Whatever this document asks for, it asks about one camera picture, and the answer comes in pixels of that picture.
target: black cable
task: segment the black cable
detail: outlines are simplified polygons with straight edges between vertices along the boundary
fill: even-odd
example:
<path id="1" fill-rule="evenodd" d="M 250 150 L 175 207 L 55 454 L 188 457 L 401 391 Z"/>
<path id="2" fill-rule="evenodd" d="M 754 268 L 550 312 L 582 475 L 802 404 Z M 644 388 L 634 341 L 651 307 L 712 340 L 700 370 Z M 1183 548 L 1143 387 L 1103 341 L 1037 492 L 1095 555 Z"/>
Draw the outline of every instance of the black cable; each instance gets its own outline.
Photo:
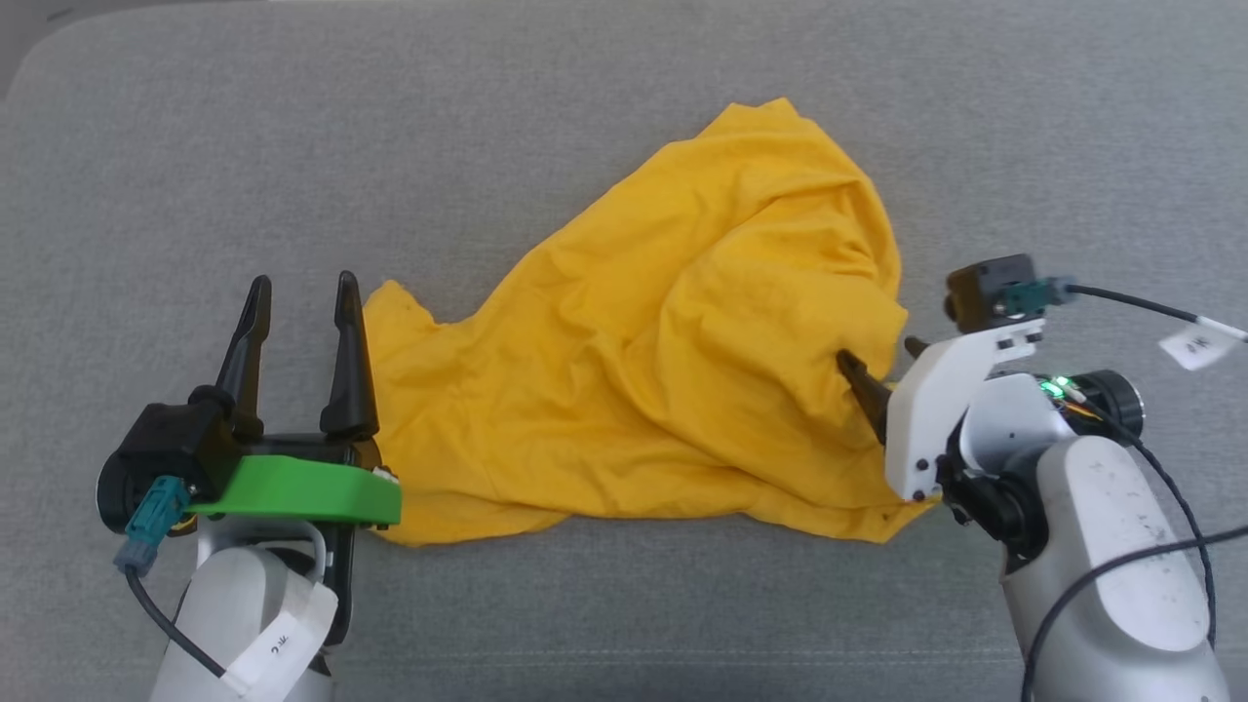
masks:
<path id="1" fill-rule="evenodd" d="M 1133 305 L 1136 307 L 1142 307 L 1144 310 L 1151 310 L 1166 315 L 1168 317 L 1174 317 L 1177 320 L 1183 320 L 1184 322 L 1197 324 L 1197 316 L 1192 312 L 1179 310 L 1177 307 L 1171 307 L 1168 305 L 1162 305 L 1153 302 L 1152 300 L 1144 300 L 1143 297 L 1136 297 L 1134 295 L 1123 295 L 1122 292 L 1114 292 L 1112 290 L 1104 290 L 1101 287 L 1088 287 L 1086 285 L 1067 285 L 1066 290 L 1070 292 L 1077 292 L 1080 295 L 1091 295 L 1092 297 L 1102 297 L 1104 300 L 1113 300 L 1114 302 L 1123 302 L 1126 305 Z"/>
<path id="2" fill-rule="evenodd" d="M 1045 640 L 1048 638 L 1048 632 L 1053 628 L 1053 622 L 1057 621 L 1057 616 L 1062 613 L 1062 610 L 1065 610 L 1066 606 L 1070 605 L 1075 597 L 1088 586 L 1088 583 L 1094 582 L 1096 578 L 1114 568 L 1121 568 L 1127 563 L 1134 563 L 1136 561 L 1143 561 L 1144 558 L 1152 558 L 1154 556 L 1164 556 L 1166 553 L 1173 553 L 1174 551 L 1204 548 L 1207 546 L 1213 546 L 1214 543 L 1222 543 L 1223 541 L 1243 538 L 1244 536 L 1248 536 L 1248 525 L 1218 532 L 1212 536 L 1189 538 L 1187 541 L 1177 541 L 1174 543 L 1164 543 L 1162 546 L 1151 546 L 1148 548 L 1132 551 L 1124 556 L 1118 556 L 1117 558 L 1106 561 L 1104 563 L 1101 563 L 1080 576 L 1080 578 L 1067 587 L 1066 591 L 1062 592 L 1061 597 L 1053 602 L 1048 613 L 1046 613 L 1045 618 L 1041 620 L 1040 627 L 1036 630 L 1036 637 L 1031 640 L 1031 648 L 1027 651 L 1027 661 L 1022 673 L 1022 693 L 1020 700 L 1022 702 L 1033 702 L 1031 700 L 1031 691 L 1036 685 L 1036 663 L 1040 661 L 1040 650 L 1045 645 Z"/>
<path id="3" fill-rule="evenodd" d="M 198 661 L 200 665 L 207 668 L 213 676 L 221 677 L 226 675 L 226 670 L 221 667 L 221 663 L 213 661 L 212 657 L 205 653 L 202 648 L 191 642 L 185 633 L 173 626 L 173 622 L 168 621 L 168 617 L 160 611 L 160 607 L 152 602 L 151 596 L 147 595 L 147 590 L 144 588 L 144 583 L 139 580 L 139 571 L 136 571 L 134 566 L 126 566 L 126 582 L 130 583 L 130 591 L 135 593 L 135 597 L 139 600 L 139 605 L 145 612 L 147 612 L 147 616 L 156 622 L 156 626 L 158 626 L 160 630 L 168 636 L 170 641 L 181 646 L 182 651 L 186 651 L 190 657 Z"/>
<path id="4" fill-rule="evenodd" d="M 1171 475 L 1166 472 L 1166 468 L 1162 467 L 1162 462 L 1157 460 L 1157 456 L 1153 455 L 1153 452 L 1149 451 L 1147 446 L 1144 446 L 1144 442 L 1141 441 L 1139 437 L 1136 436 L 1134 433 L 1127 431 L 1127 428 L 1122 426 L 1122 423 L 1118 422 L 1118 420 L 1111 417 L 1107 412 L 1102 411 L 1099 407 L 1092 405 L 1091 402 L 1080 406 L 1092 412 L 1097 417 L 1101 417 L 1102 422 L 1113 427 L 1113 431 L 1118 436 L 1126 437 L 1126 440 L 1131 442 L 1131 446 L 1136 451 L 1139 451 L 1139 455 L 1143 456 L 1146 461 L 1148 461 L 1148 465 L 1152 466 L 1153 471 L 1157 472 L 1157 477 L 1162 478 L 1162 482 L 1166 483 L 1166 487 L 1171 491 L 1171 495 L 1174 496 L 1174 502 L 1178 502 L 1178 508 L 1183 511 L 1183 517 L 1187 518 L 1187 526 L 1189 530 L 1192 530 L 1192 536 L 1196 538 L 1203 538 L 1204 535 L 1201 532 L 1201 525 L 1197 523 L 1196 521 L 1196 513 L 1192 512 L 1192 506 L 1187 503 L 1187 500 L 1183 497 L 1183 493 L 1179 492 L 1178 485 L 1174 482 L 1174 478 L 1172 478 Z M 1208 548 L 1206 548 L 1204 546 L 1197 546 L 1197 548 L 1199 550 L 1201 567 L 1204 568 L 1204 596 L 1209 602 L 1209 646 L 1216 646 L 1218 641 L 1218 597 L 1213 592 L 1213 563 L 1209 562 Z"/>

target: gray table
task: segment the gray table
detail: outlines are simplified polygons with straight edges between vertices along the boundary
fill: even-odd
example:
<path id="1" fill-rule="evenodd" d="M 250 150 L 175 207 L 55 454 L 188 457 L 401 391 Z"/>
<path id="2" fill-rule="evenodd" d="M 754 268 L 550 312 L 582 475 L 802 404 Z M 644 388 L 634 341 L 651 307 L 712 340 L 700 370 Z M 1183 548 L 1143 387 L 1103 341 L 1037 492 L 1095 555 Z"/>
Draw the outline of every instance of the gray table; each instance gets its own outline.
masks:
<path id="1" fill-rule="evenodd" d="M 729 101 L 790 96 L 875 179 L 912 334 L 952 332 L 950 270 L 1015 251 L 1248 324 L 1246 31 L 1234 0 L 443 0 L 157 7 L 52 35 L 0 107 L 5 698 L 146 693 L 163 641 L 109 565 L 95 475 L 146 402 L 213 377 L 251 276 L 275 282 L 263 416 L 313 426 L 339 269 L 461 319 Z M 1087 301 L 1035 367 L 1134 378 L 1146 438 L 1228 527 L 1248 357 L 1184 372 L 1154 345 L 1173 329 Z M 168 608 L 192 555 L 166 551 Z M 1008 700 L 997 558 L 945 512 L 884 547 L 741 517 L 364 538 L 334 670 L 348 701 Z M 1214 561 L 1244 677 L 1248 555 Z"/>

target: yellow cloth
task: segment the yellow cloth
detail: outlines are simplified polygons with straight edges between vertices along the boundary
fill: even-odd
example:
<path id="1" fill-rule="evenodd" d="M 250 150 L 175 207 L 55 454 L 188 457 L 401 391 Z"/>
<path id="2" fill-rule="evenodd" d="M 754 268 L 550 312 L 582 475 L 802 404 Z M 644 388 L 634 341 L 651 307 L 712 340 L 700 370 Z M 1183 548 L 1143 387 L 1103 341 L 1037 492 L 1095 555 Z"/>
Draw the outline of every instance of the yellow cloth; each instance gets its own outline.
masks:
<path id="1" fill-rule="evenodd" d="M 733 105 L 439 325 L 398 284 L 364 309 L 406 545 L 569 513 L 758 520 L 882 542 L 925 507 L 835 353 L 887 371 L 901 265 L 867 177 L 786 100 Z"/>

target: cable tag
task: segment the cable tag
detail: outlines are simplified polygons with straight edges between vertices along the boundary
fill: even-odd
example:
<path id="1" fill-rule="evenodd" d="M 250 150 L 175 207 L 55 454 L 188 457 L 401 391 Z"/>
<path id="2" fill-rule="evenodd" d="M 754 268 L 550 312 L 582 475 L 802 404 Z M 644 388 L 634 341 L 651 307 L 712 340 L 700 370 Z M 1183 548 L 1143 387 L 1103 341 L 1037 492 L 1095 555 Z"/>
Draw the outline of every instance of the cable tag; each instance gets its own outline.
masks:
<path id="1" fill-rule="evenodd" d="M 245 702 L 285 700 L 321 651 L 337 611 L 332 590 L 292 575 L 281 612 L 230 663 L 222 682 Z"/>
<path id="2" fill-rule="evenodd" d="M 1221 361 L 1243 341 L 1211 326 L 1191 324 L 1178 334 L 1167 336 L 1158 345 L 1189 371 L 1198 371 Z"/>

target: green bracket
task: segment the green bracket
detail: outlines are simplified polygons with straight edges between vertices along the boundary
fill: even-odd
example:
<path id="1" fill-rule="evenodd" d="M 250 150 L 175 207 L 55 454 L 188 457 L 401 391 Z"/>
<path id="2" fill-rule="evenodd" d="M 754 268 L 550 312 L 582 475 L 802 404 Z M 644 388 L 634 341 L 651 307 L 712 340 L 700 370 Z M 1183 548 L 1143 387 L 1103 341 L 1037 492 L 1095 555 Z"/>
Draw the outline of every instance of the green bracket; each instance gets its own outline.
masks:
<path id="1" fill-rule="evenodd" d="M 187 512 L 308 521 L 397 525 L 398 483 L 356 466 L 290 456 L 245 456 L 221 500 Z"/>

